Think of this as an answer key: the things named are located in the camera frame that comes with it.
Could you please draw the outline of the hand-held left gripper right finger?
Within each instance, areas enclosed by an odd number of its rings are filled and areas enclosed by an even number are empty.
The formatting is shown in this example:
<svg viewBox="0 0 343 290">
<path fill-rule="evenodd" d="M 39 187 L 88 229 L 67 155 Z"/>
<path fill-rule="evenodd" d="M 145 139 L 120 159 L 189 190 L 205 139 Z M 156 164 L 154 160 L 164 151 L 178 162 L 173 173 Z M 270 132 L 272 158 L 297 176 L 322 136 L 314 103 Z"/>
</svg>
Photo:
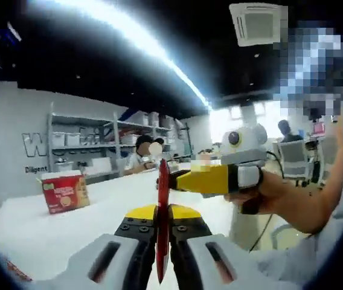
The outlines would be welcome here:
<svg viewBox="0 0 343 290">
<path fill-rule="evenodd" d="M 212 234 L 192 208 L 169 205 L 169 241 L 180 289 L 298 289 L 265 276 L 245 250 Z"/>
</svg>

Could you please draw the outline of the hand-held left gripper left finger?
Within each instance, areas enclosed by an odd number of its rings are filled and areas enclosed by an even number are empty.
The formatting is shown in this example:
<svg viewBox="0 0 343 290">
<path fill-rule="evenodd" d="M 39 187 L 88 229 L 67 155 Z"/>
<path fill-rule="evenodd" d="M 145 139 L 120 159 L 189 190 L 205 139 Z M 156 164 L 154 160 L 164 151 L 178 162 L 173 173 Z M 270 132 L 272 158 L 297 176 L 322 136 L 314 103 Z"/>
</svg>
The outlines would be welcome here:
<svg viewBox="0 0 343 290">
<path fill-rule="evenodd" d="M 125 215 L 114 234 L 103 234 L 73 254 L 67 268 L 33 289 L 146 289 L 155 261 L 156 206 Z"/>
</svg>

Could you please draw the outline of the person's right hand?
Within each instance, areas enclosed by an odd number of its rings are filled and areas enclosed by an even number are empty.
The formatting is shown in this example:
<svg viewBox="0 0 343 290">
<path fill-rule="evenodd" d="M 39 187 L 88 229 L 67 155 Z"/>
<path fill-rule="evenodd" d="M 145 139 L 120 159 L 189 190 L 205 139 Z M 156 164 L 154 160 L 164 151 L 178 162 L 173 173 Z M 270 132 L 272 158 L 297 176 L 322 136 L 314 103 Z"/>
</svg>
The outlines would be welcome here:
<svg viewBox="0 0 343 290">
<path fill-rule="evenodd" d="M 238 192 L 224 196 L 224 199 L 237 205 L 241 214 L 275 213 L 277 202 L 283 195 L 283 179 L 265 170 L 261 175 L 261 181 L 257 185 L 242 188 Z"/>
</svg>

